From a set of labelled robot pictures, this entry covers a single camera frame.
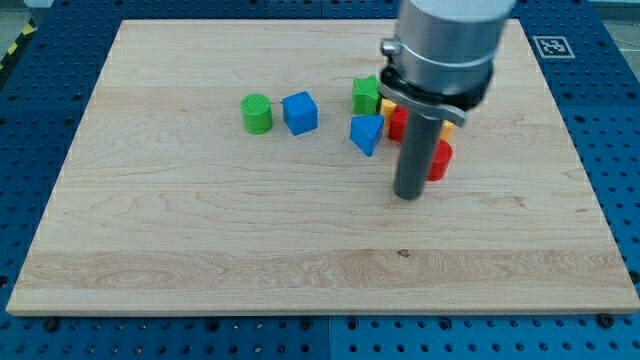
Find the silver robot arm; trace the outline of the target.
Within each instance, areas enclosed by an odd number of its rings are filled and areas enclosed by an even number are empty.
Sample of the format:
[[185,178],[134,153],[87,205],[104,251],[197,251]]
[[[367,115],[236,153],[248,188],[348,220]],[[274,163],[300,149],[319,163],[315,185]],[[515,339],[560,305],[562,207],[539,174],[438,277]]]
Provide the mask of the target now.
[[484,98],[515,0],[403,0],[380,50],[381,94],[429,120],[458,127]]

